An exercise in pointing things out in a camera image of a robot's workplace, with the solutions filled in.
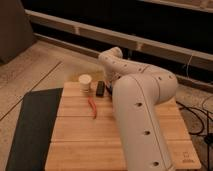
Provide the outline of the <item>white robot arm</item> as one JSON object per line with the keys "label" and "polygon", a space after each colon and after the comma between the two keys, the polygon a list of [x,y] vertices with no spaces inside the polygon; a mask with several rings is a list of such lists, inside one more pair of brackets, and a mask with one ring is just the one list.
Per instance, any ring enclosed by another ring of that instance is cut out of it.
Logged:
{"label": "white robot arm", "polygon": [[176,76],[151,64],[123,58],[114,47],[99,54],[112,89],[114,117],[128,171],[175,171],[155,106],[174,97]]}

